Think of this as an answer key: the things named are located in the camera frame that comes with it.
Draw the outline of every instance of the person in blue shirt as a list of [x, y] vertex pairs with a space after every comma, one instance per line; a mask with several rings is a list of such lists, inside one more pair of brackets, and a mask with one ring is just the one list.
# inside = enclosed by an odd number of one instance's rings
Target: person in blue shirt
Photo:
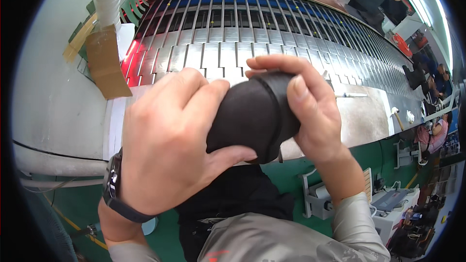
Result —
[[424, 54], [416, 53], [412, 56], [412, 60], [413, 62], [420, 63], [425, 73], [429, 73], [432, 77], [445, 73], [445, 66], [443, 64], [438, 64]]
[[437, 85], [437, 90], [440, 92], [440, 96], [447, 97], [451, 95], [453, 89], [450, 83], [450, 72], [445, 71], [442, 75], [438, 75], [434, 81]]

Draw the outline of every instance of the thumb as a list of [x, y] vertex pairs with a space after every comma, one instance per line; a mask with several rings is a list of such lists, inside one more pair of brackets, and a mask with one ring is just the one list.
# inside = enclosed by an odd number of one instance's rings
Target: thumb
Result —
[[207, 154], [207, 167], [210, 172], [220, 175], [231, 166], [241, 161], [257, 158], [256, 152], [246, 146], [229, 146]]
[[302, 75], [293, 77], [287, 88], [288, 104], [301, 124], [318, 122], [317, 100], [309, 91]]

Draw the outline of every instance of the metal work table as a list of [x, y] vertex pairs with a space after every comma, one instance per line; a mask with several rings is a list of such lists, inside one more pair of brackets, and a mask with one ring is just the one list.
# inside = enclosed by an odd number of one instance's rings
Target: metal work table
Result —
[[[167, 73], [188, 66], [207, 79], [236, 84], [247, 80], [246, 59], [275, 53], [303, 57], [321, 74], [327, 71], [335, 92], [369, 95], [337, 100], [348, 147], [400, 132], [390, 116], [394, 106], [405, 129], [421, 123], [422, 90], [409, 87], [402, 69], [411, 61], [344, 13], [306, 0], [155, 0], [122, 62], [133, 97], [108, 101], [104, 158], [121, 146], [125, 107]], [[292, 139], [282, 144], [279, 161], [300, 157]]]

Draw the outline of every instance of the watch strap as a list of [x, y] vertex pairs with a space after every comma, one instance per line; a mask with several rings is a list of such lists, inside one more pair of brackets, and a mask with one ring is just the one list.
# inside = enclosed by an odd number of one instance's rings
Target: watch strap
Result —
[[144, 223], [156, 217], [155, 215], [140, 213], [117, 198], [110, 198], [106, 203], [108, 207], [119, 213], [122, 217], [136, 223]]

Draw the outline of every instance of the cardboard piece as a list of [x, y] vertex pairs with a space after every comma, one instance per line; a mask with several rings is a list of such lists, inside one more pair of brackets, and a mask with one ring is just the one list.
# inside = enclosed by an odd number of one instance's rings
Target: cardboard piece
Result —
[[115, 26], [109, 25], [86, 38], [89, 70], [105, 99], [132, 96], [118, 59]]

